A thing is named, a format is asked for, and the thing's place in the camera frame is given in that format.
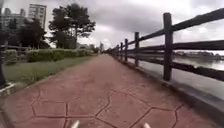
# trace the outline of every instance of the cloudy sky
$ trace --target cloudy sky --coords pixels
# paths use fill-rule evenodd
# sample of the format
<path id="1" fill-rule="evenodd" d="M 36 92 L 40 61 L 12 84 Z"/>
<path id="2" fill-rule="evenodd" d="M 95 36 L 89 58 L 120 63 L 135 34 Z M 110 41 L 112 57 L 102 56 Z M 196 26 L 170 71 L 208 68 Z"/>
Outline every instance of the cloudy sky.
<path id="1" fill-rule="evenodd" d="M 145 35 L 161 29 L 164 12 L 172 13 L 175 24 L 224 7 L 224 0 L 5 0 L 4 7 L 19 12 L 20 8 L 28 11 L 31 3 L 47 5 L 49 21 L 52 19 L 53 8 L 72 2 L 88 7 L 91 19 L 97 23 L 96 31 L 88 39 L 79 39 L 79 42 L 98 45 L 101 41 L 106 47 L 113 47 L 124 38 L 132 40 L 135 31 Z M 224 39 L 223 31 L 224 20 L 220 20 L 177 32 L 174 40 L 183 42 Z M 163 44 L 163 38 L 147 40 L 141 45 Z"/>

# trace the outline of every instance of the grass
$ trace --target grass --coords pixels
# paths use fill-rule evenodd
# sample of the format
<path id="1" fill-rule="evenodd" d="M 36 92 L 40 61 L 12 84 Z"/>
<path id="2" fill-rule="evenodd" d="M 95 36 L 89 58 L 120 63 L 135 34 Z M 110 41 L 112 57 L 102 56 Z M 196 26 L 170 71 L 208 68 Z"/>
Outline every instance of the grass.
<path id="1" fill-rule="evenodd" d="M 18 63 L 12 66 L 3 66 L 3 73 L 5 79 L 9 82 L 32 84 L 67 67 L 87 61 L 90 58 L 92 57 L 63 59 L 56 62 Z"/>

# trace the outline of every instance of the building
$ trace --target building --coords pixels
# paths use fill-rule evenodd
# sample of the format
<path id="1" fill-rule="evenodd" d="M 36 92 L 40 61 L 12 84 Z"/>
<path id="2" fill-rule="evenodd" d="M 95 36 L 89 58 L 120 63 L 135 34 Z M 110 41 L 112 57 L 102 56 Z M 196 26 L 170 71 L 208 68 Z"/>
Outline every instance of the building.
<path id="1" fill-rule="evenodd" d="M 17 28 L 20 28 L 24 24 L 25 16 L 26 16 L 26 12 L 24 9 L 21 9 L 20 13 L 16 14 L 16 13 L 12 13 L 9 8 L 5 8 L 5 11 L 1 17 L 2 29 L 3 30 L 7 29 L 9 22 L 14 19 L 16 19 Z"/>
<path id="2" fill-rule="evenodd" d="M 38 5 L 38 4 L 30 4 L 28 18 L 39 19 L 41 27 L 45 28 L 46 13 L 47 13 L 47 6 Z"/>

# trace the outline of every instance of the red brick pavement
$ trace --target red brick pavement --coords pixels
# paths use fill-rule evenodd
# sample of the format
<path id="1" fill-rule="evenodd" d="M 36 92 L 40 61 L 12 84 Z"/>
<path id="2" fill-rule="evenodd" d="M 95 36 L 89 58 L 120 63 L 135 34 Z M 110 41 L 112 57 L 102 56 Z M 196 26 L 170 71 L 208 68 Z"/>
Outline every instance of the red brick pavement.
<path id="1" fill-rule="evenodd" d="M 31 85 L 3 105 L 15 128 L 217 128 L 167 89 L 108 55 Z"/>

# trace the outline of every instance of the shrub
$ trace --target shrub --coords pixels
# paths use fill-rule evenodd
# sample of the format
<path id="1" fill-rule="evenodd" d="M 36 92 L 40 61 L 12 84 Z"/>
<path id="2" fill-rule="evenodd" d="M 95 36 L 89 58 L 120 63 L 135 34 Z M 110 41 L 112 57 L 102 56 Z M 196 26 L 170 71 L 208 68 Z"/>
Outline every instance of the shrub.
<path id="1" fill-rule="evenodd" d="M 41 49 L 30 50 L 28 52 L 28 61 L 58 61 L 64 58 L 74 58 L 92 55 L 92 51 L 87 50 L 69 50 L 69 49 Z"/>
<path id="2" fill-rule="evenodd" d="M 92 56 L 94 52 L 92 50 L 86 50 L 86 56 Z"/>
<path id="3" fill-rule="evenodd" d="M 6 50 L 3 53 L 4 62 L 6 65 L 13 65 L 17 63 L 17 51 L 16 50 Z"/>
<path id="4" fill-rule="evenodd" d="M 83 57 L 83 56 L 86 56 L 86 50 L 78 50 L 77 51 L 77 56 L 78 57 Z"/>

